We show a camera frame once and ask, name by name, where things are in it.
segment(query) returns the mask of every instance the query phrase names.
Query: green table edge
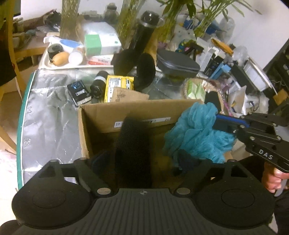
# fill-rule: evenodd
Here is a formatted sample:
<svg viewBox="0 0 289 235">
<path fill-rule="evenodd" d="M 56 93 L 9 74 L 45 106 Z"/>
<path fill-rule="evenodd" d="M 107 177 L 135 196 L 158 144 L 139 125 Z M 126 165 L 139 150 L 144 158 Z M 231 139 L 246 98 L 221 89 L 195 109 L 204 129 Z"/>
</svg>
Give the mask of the green table edge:
<svg viewBox="0 0 289 235">
<path fill-rule="evenodd" d="M 26 107 L 26 101 L 28 98 L 28 94 L 30 92 L 30 85 L 32 83 L 34 74 L 32 73 L 30 75 L 29 81 L 26 86 L 23 102 L 20 109 L 19 114 L 19 120 L 18 120 L 18 127 L 17 127 L 17 144 L 16 144 L 16 165 L 17 165 L 17 182 L 18 182 L 18 190 L 22 188 L 23 182 L 22 182 L 22 170 L 21 170 L 21 133 L 22 133 L 22 124 L 23 124 L 23 118 L 24 118 L 24 112 Z"/>
</svg>

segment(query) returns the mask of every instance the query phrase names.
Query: floor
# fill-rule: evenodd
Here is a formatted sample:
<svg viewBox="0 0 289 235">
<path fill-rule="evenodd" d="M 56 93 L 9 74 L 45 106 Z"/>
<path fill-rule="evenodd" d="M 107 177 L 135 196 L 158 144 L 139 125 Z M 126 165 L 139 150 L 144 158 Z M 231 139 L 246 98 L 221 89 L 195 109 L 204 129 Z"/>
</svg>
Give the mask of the floor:
<svg viewBox="0 0 289 235">
<path fill-rule="evenodd" d="M 0 102 L 0 125 L 15 143 L 21 104 L 22 100 L 18 92 L 4 94 Z M 241 142 L 237 142 L 233 150 L 232 156 L 236 160 L 249 156 Z M 0 142 L 0 225 L 15 219 L 11 209 L 11 201 L 17 189 L 16 156 L 5 151 L 4 143 Z M 277 231 L 275 219 L 273 219 L 270 227 Z"/>
</svg>

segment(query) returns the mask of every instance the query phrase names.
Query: black circular disc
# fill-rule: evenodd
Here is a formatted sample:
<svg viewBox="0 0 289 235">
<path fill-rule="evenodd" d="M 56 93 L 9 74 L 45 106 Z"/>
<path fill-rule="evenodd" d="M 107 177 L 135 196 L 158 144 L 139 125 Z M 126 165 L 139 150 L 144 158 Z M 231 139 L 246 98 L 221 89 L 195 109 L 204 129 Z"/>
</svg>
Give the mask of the black circular disc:
<svg viewBox="0 0 289 235">
<path fill-rule="evenodd" d="M 250 177 L 231 177 L 204 187 L 195 198 L 199 212 L 229 228 L 252 228 L 267 222 L 273 214 L 274 199 L 260 183 L 251 181 Z"/>
<path fill-rule="evenodd" d="M 90 206 L 90 194 L 80 185 L 65 180 L 41 184 L 28 182 L 12 201 L 17 220 L 39 229 L 71 224 L 85 215 Z"/>
</svg>

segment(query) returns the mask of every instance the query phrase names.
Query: black pants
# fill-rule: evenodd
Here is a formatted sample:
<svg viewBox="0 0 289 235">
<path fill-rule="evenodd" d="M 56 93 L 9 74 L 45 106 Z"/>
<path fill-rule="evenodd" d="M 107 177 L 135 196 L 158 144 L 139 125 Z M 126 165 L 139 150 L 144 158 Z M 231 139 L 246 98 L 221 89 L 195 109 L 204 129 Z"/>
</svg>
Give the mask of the black pants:
<svg viewBox="0 0 289 235">
<path fill-rule="evenodd" d="M 265 160 L 259 156 L 251 156 L 239 161 L 259 181 L 262 179 Z M 278 226 L 278 235 L 289 235 L 289 190 L 275 198 L 274 215 Z"/>
</svg>

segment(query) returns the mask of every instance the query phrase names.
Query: open cardboard box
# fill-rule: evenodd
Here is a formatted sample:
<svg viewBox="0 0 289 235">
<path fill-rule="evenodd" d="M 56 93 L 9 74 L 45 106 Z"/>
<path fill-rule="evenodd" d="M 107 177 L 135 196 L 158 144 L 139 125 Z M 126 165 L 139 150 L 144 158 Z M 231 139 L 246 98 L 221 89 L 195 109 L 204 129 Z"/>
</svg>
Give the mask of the open cardboard box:
<svg viewBox="0 0 289 235">
<path fill-rule="evenodd" d="M 121 122 L 126 116 L 149 120 L 151 137 L 151 174 L 153 188 L 174 190 L 183 181 L 172 175 L 171 158 L 164 156 L 164 134 L 172 129 L 182 112 L 199 100 L 148 100 L 87 104 L 79 108 L 79 136 L 82 156 L 91 158 L 114 148 Z M 113 189 L 120 185 L 114 171 L 114 159 L 101 178 Z"/>
</svg>

